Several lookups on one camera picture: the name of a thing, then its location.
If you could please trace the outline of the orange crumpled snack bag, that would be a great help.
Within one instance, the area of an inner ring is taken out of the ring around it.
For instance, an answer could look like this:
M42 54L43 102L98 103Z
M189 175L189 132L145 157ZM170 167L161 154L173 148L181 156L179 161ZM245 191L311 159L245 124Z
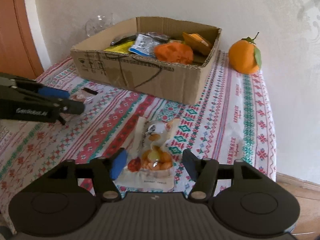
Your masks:
M159 61L181 64L192 64L193 50L190 46L178 42L158 45L154 48L156 59Z

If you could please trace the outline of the clear nut snack packet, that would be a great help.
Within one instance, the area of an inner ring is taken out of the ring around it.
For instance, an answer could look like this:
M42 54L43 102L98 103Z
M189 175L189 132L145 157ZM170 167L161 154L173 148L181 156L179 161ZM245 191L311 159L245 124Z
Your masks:
M127 165L116 184L123 187L169 191L174 187L174 158L169 150L180 119L169 122L140 116L135 126Z

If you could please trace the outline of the clear glass cup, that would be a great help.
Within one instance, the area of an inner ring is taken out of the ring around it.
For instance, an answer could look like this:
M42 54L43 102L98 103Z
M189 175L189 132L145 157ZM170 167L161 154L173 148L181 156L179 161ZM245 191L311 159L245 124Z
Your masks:
M106 28L113 25L113 14L97 15L90 18L85 24L85 32L88 37L91 37Z

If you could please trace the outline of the grey dark snack packet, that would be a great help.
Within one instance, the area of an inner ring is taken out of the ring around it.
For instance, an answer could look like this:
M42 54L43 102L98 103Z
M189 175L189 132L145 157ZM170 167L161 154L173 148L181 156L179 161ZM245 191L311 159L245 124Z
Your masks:
M160 34L160 33L157 33L157 32L148 32L148 33L145 33L145 34L147 36L153 38L154 40L157 40L157 41L162 42L162 43L167 43L170 40L170 37L168 35Z

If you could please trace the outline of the brown wooden door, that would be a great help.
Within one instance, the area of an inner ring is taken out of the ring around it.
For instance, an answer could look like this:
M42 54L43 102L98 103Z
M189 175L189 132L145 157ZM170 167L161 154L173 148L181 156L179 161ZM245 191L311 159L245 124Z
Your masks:
M31 35L24 0L0 0L1 72L35 79L44 70Z

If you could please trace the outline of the brown cardboard box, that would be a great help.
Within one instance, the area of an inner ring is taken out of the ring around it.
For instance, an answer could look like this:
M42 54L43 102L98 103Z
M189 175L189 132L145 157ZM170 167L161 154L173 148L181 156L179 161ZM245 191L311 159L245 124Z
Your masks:
M197 63L189 65L106 51L115 38L137 32L157 32L175 40L182 40L183 33L197 33L213 47L207 57L198 56ZM216 60L221 32L221 28L190 21L134 17L76 44L71 48L71 56L83 79L194 105Z

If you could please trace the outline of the white blue foil snack packet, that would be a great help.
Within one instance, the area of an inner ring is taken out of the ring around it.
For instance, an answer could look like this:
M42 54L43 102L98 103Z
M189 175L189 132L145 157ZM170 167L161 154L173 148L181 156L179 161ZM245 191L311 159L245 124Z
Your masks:
M138 34L135 43L129 48L129 52L139 56L155 58L155 47L162 44L149 35Z

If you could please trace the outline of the yellow snack packet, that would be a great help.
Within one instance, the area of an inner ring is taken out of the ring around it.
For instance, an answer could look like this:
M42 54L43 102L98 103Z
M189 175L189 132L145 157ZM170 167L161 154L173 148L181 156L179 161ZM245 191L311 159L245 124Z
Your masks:
M120 53L120 54L130 54L129 49L135 44L135 41L127 41L118 45L110 46L104 51Z

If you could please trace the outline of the orange snack packet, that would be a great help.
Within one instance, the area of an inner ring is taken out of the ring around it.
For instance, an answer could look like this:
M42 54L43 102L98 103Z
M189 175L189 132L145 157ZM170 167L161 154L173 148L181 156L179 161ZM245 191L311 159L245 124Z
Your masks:
M182 33L182 36L185 44L190 46L192 50L195 50L204 56L208 56L210 54L213 45L201 35L197 33Z

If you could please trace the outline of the orange with green leaf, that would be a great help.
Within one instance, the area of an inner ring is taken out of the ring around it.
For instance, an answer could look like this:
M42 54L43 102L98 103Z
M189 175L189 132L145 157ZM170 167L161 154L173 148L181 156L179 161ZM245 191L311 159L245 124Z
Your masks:
M254 74L261 70L261 51L257 47L255 37L246 37L235 42L228 51L229 66L241 74Z

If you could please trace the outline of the patterned red green tablecloth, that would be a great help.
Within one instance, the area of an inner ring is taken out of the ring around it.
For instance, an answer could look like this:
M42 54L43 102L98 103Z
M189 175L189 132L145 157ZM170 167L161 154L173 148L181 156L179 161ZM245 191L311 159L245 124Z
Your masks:
M11 198L65 159L87 163L123 147L131 149L139 116L148 120L179 118L169 151L174 158L174 190L189 192L193 182L180 164L182 151L232 164L242 159L269 178L276 177L276 136L261 73L242 75L219 52L200 101L192 106L100 85L78 76L68 57L44 72L39 81L76 95L97 91L83 115L66 124L1 121L1 214L8 219Z

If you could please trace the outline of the brown pig snack packet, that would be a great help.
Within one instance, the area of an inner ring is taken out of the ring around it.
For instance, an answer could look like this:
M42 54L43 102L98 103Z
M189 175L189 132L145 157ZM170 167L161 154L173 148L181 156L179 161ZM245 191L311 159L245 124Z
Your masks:
M82 102L82 103L88 103L91 101L96 95L98 94L97 91L89 89L89 88L83 88L73 95L70 96L71 100Z

